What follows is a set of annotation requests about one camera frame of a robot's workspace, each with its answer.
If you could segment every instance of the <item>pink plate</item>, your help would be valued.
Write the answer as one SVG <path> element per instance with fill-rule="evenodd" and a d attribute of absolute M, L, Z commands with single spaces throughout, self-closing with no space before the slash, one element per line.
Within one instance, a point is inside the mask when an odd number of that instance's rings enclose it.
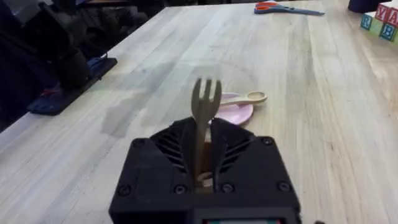
<path fill-rule="evenodd" d="M 222 99 L 239 96 L 237 93 L 223 93 Z M 253 105 L 228 105 L 220 106 L 216 114 L 217 118 L 222 118 L 233 124 L 239 125 L 247 121 L 253 114 Z"/>

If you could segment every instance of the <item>alphabet block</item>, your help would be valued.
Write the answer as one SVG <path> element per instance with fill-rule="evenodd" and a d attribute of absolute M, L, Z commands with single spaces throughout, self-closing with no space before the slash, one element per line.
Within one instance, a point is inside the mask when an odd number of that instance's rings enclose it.
<path fill-rule="evenodd" d="M 393 41 L 395 36 L 397 34 L 397 28 L 390 24 L 384 24 L 384 27 L 382 29 L 382 32 L 380 36 L 386 40 Z"/>

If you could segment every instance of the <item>table surface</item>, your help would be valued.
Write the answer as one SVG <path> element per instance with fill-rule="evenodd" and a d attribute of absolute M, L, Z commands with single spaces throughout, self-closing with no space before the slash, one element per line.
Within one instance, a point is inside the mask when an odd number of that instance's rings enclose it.
<path fill-rule="evenodd" d="M 0 223 L 111 223 L 131 140 L 189 116 L 199 76 L 267 93 L 246 128 L 276 139 L 304 223 L 398 222 L 398 51 L 343 1 L 284 2 L 323 17 L 163 10 L 61 115 L 27 114 L 0 135 Z"/>

